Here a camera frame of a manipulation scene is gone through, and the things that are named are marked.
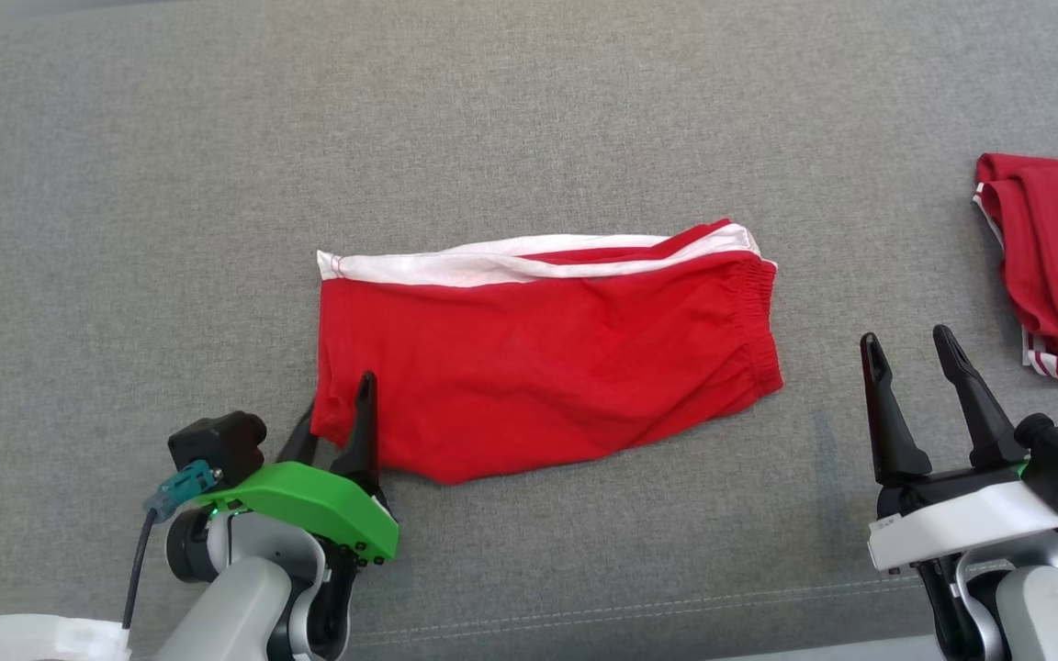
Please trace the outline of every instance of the couch seam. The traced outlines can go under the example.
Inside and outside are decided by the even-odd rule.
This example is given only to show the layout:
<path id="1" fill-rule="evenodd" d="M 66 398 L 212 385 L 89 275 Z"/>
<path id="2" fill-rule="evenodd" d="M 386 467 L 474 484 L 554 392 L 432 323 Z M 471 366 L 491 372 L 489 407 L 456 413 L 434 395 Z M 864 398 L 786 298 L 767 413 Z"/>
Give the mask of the couch seam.
<path id="1" fill-rule="evenodd" d="M 1006 566 L 1006 564 L 1004 562 L 996 562 L 996 564 L 978 566 L 978 567 L 974 567 L 973 569 L 975 569 L 975 570 L 986 570 L 986 569 L 992 569 L 992 568 L 999 568 L 999 567 L 1005 567 L 1005 566 Z M 558 611 L 558 612 L 543 612 L 543 614 L 537 614 L 537 616 L 513 616 L 512 618 L 497 618 L 497 619 L 492 619 L 492 620 L 475 620 L 475 621 L 471 621 L 471 623 L 430 624 L 430 626 L 425 626 L 425 627 L 412 627 L 412 628 L 404 628 L 404 629 L 386 629 L 386 630 L 380 630 L 380 631 L 362 631 L 362 632 L 359 632 L 358 635 L 355 635 L 355 637 L 390 637 L 390 636 L 395 636 L 397 638 L 394 641 L 380 641 L 379 643 L 373 643 L 373 644 L 398 643 L 400 641 L 399 639 L 401 637 L 403 637 L 403 635 L 417 635 L 417 632 L 423 632 L 423 631 L 438 631 L 438 630 L 449 630 L 449 629 L 460 629 L 460 628 L 467 628 L 467 627 L 481 627 L 485 624 L 529 623 L 530 621 L 533 621 L 533 620 L 549 620 L 549 619 L 553 619 L 553 618 L 567 618 L 568 616 L 597 616 L 597 614 L 600 614 L 600 612 L 617 612 L 617 611 L 623 611 L 623 610 L 644 610 L 644 609 L 647 609 L 647 608 L 662 608 L 662 607 L 671 607 L 671 606 L 687 606 L 687 605 L 693 605 L 693 603 L 726 602 L 727 600 L 731 600 L 731 599 L 746 599 L 746 598 L 750 598 L 750 596 L 772 596 L 772 595 L 779 595 L 779 594 L 803 593 L 803 591 L 816 591 L 816 590 L 826 590 L 826 589 L 840 589 L 840 588 L 849 588 L 849 587 L 856 587 L 856 586 L 879 585 L 879 583 L 912 582 L 912 581 L 918 581 L 918 579 L 916 579 L 916 576 L 900 576 L 900 577 L 894 577 L 894 579 L 877 579 L 877 581 L 856 581 L 856 582 L 850 582 L 850 583 L 836 583 L 836 585 L 831 585 L 831 586 L 810 586 L 810 587 L 788 588 L 788 589 L 778 589 L 778 590 L 751 591 L 751 593 L 723 594 L 722 596 L 705 596 L 705 598 L 698 598 L 698 599 L 685 599 L 685 600 L 679 600 L 679 602 L 653 602 L 653 603 L 639 603 L 638 605 L 631 605 L 631 606 L 612 606 L 612 607 L 606 607 L 606 608 L 588 608 L 588 609 L 584 609 L 584 610 L 563 610 L 563 611 Z M 801 602 L 805 602 L 805 600 L 810 600 L 810 599 L 822 599 L 822 598 L 826 598 L 826 596 L 844 596 L 844 595 L 847 595 L 847 594 L 857 594 L 857 593 L 858 593 L 858 590 L 856 591 L 856 593 L 819 594 L 818 596 L 798 598 L 798 600 L 801 600 Z M 783 600 L 783 602 L 795 602 L 795 599 Z M 671 611 L 651 612 L 651 614 L 645 614 L 645 616 L 664 616 L 664 614 L 672 614 L 672 612 Z M 562 621 L 562 623 L 559 623 L 559 624 L 564 624 L 564 623 L 570 623 L 570 622 L 569 621 Z M 500 630 L 518 630 L 518 629 L 517 628 L 494 629 L 492 631 L 478 631 L 478 632 L 498 632 Z M 419 640 L 434 640 L 435 638 L 436 637 L 430 637 L 428 639 L 419 639 Z"/>
<path id="2" fill-rule="evenodd" d="M 527 631 L 532 629 L 544 629 L 550 627 L 566 627 L 574 626 L 574 624 L 591 624 L 591 623 L 614 623 L 620 620 L 637 620 L 642 618 L 662 618 L 662 616 L 681 616 L 686 612 L 705 612 L 708 610 L 727 610 L 730 608 L 746 608 L 748 606 L 768 606 L 771 603 L 786 603 L 786 602 L 810 602 L 810 600 L 816 599 L 828 599 L 834 596 L 852 596 L 856 594 L 878 594 L 886 593 L 886 591 L 904 590 L 911 587 L 908 586 L 897 586 L 891 588 L 881 588 L 875 590 L 853 590 L 843 591 L 843 593 L 837 594 L 813 594 L 811 596 L 795 596 L 789 599 L 776 599 L 767 600 L 766 602 L 743 602 L 743 603 L 719 603 L 717 606 L 703 606 L 699 608 L 685 608 L 680 610 L 662 610 L 658 612 L 631 612 L 628 616 L 613 616 L 613 618 L 591 618 L 587 620 L 562 620 L 558 623 L 539 623 L 539 624 L 522 624 L 522 626 L 516 627 L 504 627 L 496 629 L 484 629 L 479 631 L 459 631 L 455 635 L 440 635 L 433 637 L 397 637 L 394 640 L 381 640 L 381 641 L 369 641 L 369 643 L 354 644 L 353 647 L 379 647 L 383 644 L 411 644 L 411 643 L 424 643 L 428 640 L 445 640 L 445 639 L 456 639 L 457 637 L 478 637 L 478 636 L 489 636 L 489 635 L 504 635 L 504 632 L 511 631 Z"/>

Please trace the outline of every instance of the gray fabric surface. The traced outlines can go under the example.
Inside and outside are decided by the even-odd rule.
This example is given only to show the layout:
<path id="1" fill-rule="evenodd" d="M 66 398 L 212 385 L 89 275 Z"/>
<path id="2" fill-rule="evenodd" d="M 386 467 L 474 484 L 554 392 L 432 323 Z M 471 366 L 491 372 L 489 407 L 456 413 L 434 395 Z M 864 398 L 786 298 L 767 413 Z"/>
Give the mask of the gray fabric surface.
<path id="1" fill-rule="evenodd" d="M 773 651 L 759 657 L 723 658 L 718 661 L 944 661 L 932 636 L 898 637 L 868 643 L 837 644 L 834 647 Z"/>
<path id="2" fill-rule="evenodd" d="M 967 439 L 929 328 L 1013 417 L 984 150 L 1058 155 L 1058 3 L 198 0 L 0 33 L 0 612 L 121 616 L 168 433 L 273 447 L 312 388 L 318 247 L 411 252 L 730 217 L 780 263 L 785 389 L 604 461 L 386 476 L 400 558 L 352 658 L 717 658 L 922 635 L 871 568 L 857 342 L 937 469 Z M 150 656 L 200 594 L 152 540 Z"/>

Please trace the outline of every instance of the black cable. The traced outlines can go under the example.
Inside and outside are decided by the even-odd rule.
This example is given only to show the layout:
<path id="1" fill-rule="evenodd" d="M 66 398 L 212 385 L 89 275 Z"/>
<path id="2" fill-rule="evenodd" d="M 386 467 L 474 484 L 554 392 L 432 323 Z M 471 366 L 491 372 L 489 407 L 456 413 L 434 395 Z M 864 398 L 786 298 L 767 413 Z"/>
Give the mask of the black cable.
<path id="1" fill-rule="evenodd" d="M 158 511 L 150 510 L 146 514 L 146 524 L 142 526 L 142 536 L 138 537 L 138 553 L 133 556 L 133 572 L 129 574 L 129 593 L 125 596 L 125 616 L 122 616 L 122 629 L 129 630 L 133 624 L 133 606 L 138 602 L 138 583 L 142 581 L 142 564 L 146 559 L 146 545 L 149 544 L 149 532 L 154 528 Z"/>

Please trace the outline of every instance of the white fabric trim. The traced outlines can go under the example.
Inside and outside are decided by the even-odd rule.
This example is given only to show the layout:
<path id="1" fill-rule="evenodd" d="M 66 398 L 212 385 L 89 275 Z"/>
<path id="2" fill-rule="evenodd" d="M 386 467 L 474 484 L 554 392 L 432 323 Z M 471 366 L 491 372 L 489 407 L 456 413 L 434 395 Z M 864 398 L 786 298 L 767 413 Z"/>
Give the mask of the white fabric trim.
<path id="1" fill-rule="evenodd" d="M 990 214 L 986 213 L 986 206 L 982 205 L 982 184 L 978 184 L 978 190 L 974 192 L 972 198 L 973 204 L 978 205 L 978 209 L 981 210 L 982 217 L 986 218 L 986 224 L 990 226 L 990 231 L 995 233 L 995 239 L 999 239 L 999 245 L 1003 246 L 1005 252 L 1006 246 L 1003 243 L 1003 231 L 999 229 L 999 223 L 995 222 L 995 219 L 990 218 Z"/>
<path id="2" fill-rule="evenodd" d="M 668 258 L 658 260 L 553 264 L 521 256 L 590 250 L 590 247 L 650 247 L 670 238 L 647 237 L 647 235 L 591 237 L 582 234 L 547 234 L 541 237 L 470 243 L 467 246 L 450 247 L 437 253 L 336 256 L 318 251 L 316 258 L 323 280 L 348 277 L 352 280 L 391 284 L 477 288 L 481 284 L 533 281 L 547 277 L 635 275 L 659 271 L 714 253 L 744 251 L 761 256 L 748 231 L 735 223 L 719 226 L 672 253 Z"/>
<path id="3" fill-rule="evenodd" d="M 1023 331 L 1023 367 L 1029 367 L 1032 360 L 1027 356 L 1027 347 L 1032 346 L 1032 334 L 1027 333 L 1027 327 L 1020 324 L 1020 331 Z"/>
<path id="4" fill-rule="evenodd" d="M 1051 377 L 1058 380 L 1058 356 L 1044 351 L 1026 351 L 1027 363 L 1042 377 Z"/>

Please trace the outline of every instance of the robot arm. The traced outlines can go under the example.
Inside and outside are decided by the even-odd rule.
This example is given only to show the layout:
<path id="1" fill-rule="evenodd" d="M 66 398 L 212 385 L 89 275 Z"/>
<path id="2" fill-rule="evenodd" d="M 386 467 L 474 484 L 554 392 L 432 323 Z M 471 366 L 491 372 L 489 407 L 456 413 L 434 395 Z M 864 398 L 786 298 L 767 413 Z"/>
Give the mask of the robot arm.
<path id="1" fill-rule="evenodd" d="M 946 660 L 1058 660 L 1058 427 L 1041 414 L 1013 427 L 949 328 L 937 326 L 933 342 L 970 428 L 970 467 L 931 474 L 895 402 L 884 351 L 865 334 L 868 419 L 882 486 L 869 552 L 877 569 L 910 567 L 923 579 Z M 1013 569 L 970 577 L 992 561 Z"/>
<path id="2" fill-rule="evenodd" d="M 350 439 L 329 472 L 310 465 L 316 444 L 310 409 L 276 463 L 206 493 L 203 507 L 174 521 L 165 543 L 172 573 L 211 585 L 156 661 L 342 657 L 353 581 L 370 562 L 391 559 L 398 545 L 398 524 L 378 479 L 377 388 L 367 372 Z M 227 443 L 181 438 L 171 438 L 170 447 L 178 463 L 200 459 L 200 452 L 219 463 L 240 454 Z"/>

